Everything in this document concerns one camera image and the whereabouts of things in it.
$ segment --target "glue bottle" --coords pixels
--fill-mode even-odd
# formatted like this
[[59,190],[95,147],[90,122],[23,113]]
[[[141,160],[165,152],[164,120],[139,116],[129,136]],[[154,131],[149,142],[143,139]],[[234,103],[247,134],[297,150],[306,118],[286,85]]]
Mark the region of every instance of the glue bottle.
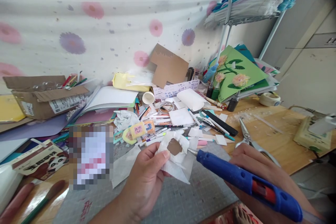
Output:
[[219,95],[219,88],[220,88],[220,86],[219,86],[219,82],[217,82],[217,85],[215,86],[215,89],[213,90],[213,92],[212,92],[212,95],[211,95],[211,99],[212,100],[217,100],[217,98],[218,98],[218,95]]
[[210,69],[207,71],[207,73],[204,75],[202,79],[204,83],[207,83],[208,80],[215,74],[217,67],[218,67],[218,63],[210,67]]

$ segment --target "cardboard box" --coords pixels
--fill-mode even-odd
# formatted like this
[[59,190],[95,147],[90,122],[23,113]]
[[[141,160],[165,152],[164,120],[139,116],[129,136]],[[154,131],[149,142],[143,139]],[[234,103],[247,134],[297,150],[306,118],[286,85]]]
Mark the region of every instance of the cardboard box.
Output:
[[6,86],[12,89],[17,103],[23,113],[33,119],[45,120],[62,114],[77,106],[89,91],[83,86],[70,90],[52,89],[34,91],[33,86],[43,82],[64,83],[65,76],[32,76],[32,77],[3,77]]

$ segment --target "label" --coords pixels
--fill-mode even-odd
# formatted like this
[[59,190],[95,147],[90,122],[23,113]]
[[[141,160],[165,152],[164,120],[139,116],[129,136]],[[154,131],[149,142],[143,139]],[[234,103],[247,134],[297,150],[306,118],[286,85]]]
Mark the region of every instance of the label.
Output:
[[83,94],[78,94],[75,96],[70,96],[66,98],[61,98],[58,100],[52,100],[49,102],[50,107],[52,108],[53,112],[55,114],[68,110],[72,107],[77,106],[81,100],[84,100],[84,95]]
[[21,104],[22,104],[24,113],[25,113],[26,115],[31,115],[31,116],[34,115],[34,112],[33,112],[33,105],[32,105],[32,103],[27,103],[27,102],[25,102],[25,101],[24,101],[24,102],[21,101]]

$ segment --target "yellow paper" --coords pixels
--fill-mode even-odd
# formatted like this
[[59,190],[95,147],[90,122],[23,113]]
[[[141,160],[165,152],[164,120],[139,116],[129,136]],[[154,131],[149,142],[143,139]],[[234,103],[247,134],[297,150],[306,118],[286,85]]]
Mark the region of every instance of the yellow paper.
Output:
[[0,96],[0,123],[18,122],[25,117],[13,95]]
[[138,91],[138,92],[148,92],[149,86],[126,86],[130,81],[127,80],[127,73],[116,73],[113,77],[113,86],[119,89]]

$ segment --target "brown cardboard piece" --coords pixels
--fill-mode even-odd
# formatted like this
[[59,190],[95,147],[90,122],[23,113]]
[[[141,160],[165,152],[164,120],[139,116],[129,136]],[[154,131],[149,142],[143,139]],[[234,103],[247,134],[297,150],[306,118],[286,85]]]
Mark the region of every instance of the brown cardboard piece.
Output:
[[182,152],[182,146],[180,145],[180,143],[175,139],[171,139],[168,146],[167,146],[167,150],[169,150],[169,152],[176,156],[177,154],[179,154],[180,152]]
[[33,86],[43,82],[65,82],[65,76],[3,77],[6,86],[13,89],[17,103],[23,113],[32,119],[46,120],[77,106],[89,91],[83,86],[70,90],[52,89],[34,92]]
[[184,82],[189,63],[176,54],[156,44],[150,61],[157,65],[153,84],[163,89],[167,81],[172,84]]

